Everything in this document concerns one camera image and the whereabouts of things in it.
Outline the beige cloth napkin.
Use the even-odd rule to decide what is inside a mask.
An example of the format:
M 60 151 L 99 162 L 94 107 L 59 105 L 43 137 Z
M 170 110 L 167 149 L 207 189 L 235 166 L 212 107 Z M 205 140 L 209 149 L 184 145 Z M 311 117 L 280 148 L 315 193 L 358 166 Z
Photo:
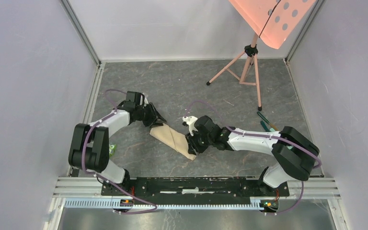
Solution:
M 150 129 L 150 135 L 169 146 L 176 152 L 182 154 L 189 160 L 194 160 L 196 155 L 190 154 L 188 142 L 184 134 L 177 132 L 169 127 L 167 124 L 162 126 L 155 126 Z

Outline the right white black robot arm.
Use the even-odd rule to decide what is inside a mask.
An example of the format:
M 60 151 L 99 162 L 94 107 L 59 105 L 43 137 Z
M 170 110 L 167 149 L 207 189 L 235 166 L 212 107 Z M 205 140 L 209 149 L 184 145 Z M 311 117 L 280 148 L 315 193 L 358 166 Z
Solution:
M 188 152 L 198 155 L 208 147 L 229 151 L 254 151 L 273 156 L 277 163 L 263 171 L 258 191 L 271 195 L 282 183 L 295 179 L 307 181 L 319 166 L 319 149 L 296 129 L 286 126 L 281 131 L 255 132 L 235 127 L 220 127 L 208 116 L 184 116 L 189 133 L 185 138 Z

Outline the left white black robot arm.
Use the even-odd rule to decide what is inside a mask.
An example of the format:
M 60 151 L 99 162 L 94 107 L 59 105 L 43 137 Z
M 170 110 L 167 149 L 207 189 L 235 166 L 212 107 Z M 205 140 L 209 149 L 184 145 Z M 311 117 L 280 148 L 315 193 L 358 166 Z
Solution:
M 68 156 L 70 166 L 88 173 L 98 173 L 103 180 L 113 183 L 113 189 L 119 195 L 130 192 L 130 176 L 126 169 L 110 161 L 109 138 L 136 121 L 149 128 L 167 122 L 144 94 L 127 91 L 125 96 L 125 100 L 115 104 L 105 117 L 75 126 Z

